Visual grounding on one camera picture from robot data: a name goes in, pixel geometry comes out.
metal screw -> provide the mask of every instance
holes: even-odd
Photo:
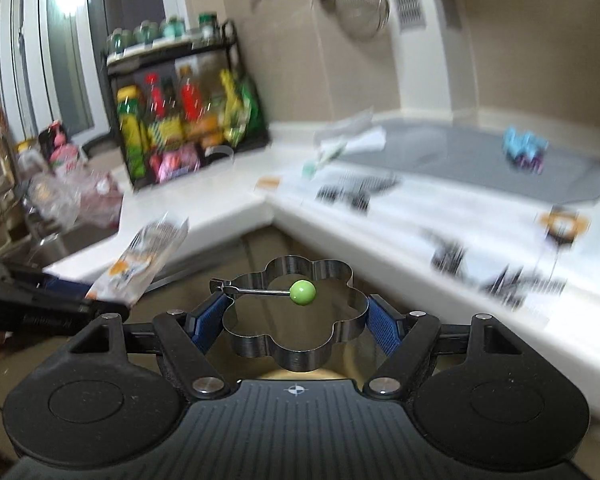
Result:
[[[191,386],[199,394],[214,394],[224,388],[224,381],[217,377],[200,377]]]
[[[400,383],[392,377],[376,377],[369,383],[369,387],[376,394],[390,395],[400,389]]]

crosshair logo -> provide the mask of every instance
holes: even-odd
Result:
[[[300,386],[300,384],[294,384],[293,386],[285,388],[285,391],[297,397],[298,395],[304,394],[305,391],[307,391],[307,388],[305,388],[304,386]]]

spice rack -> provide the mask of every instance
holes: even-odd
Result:
[[[158,65],[174,63],[176,60],[184,57],[197,56],[208,52],[224,52],[228,68],[232,70],[232,72],[238,73],[239,75],[244,75],[246,73],[242,55],[240,53],[240,44],[235,23],[232,22],[232,20],[227,20],[219,27],[218,37],[215,41],[208,42],[199,38],[185,36],[169,43],[155,42],[142,50],[137,48],[127,49],[120,55],[110,57],[105,63],[106,74],[109,80],[110,98],[115,104],[114,87],[117,86],[117,79],[123,76],[129,76],[139,70],[149,69]],[[125,143],[122,133],[120,132],[120,124],[116,114],[113,119],[114,124],[112,125],[112,130],[124,152]],[[267,127],[264,126],[248,132],[245,138],[236,146],[236,148],[233,148],[233,150],[235,153],[241,153],[264,148],[268,145],[269,141],[269,131]],[[201,168],[208,166],[215,160],[218,160],[218,158],[223,158],[222,155],[219,155],[219,152],[222,151],[223,150],[211,150],[210,153],[202,156]],[[135,180],[131,177],[130,172],[129,177],[136,190],[145,186],[156,185],[145,179]]]

blue gripper pad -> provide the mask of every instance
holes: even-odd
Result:
[[[203,354],[209,351],[222,332],[222,315],[233,301],[225,294],[212,295],[209,300],[212,303],[208,306],[204,305],[202,313],[199,315],[192,313],[195,325],[192,327],[192,332],[189,332],[191,341]],[[189,327],[190,320],[187,320],[187,331]]]
[[[382,351],[390,356],[402,342],[398,325],[395,319],[390,316],[373,297],[369,299],[369,314],[366,318],[366,326],[378,343]]]
[[[87,295],[91,284],[51,278],[45,283],[44,288],[72,300],[81,300]]]

green bottle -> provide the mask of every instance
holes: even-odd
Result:
[[[118,120],[125,139],[126,166],[129,176],[134,180],[146,176],[144,154],[149,151],[139,97],[136,86],[125,86],[118,90]]]

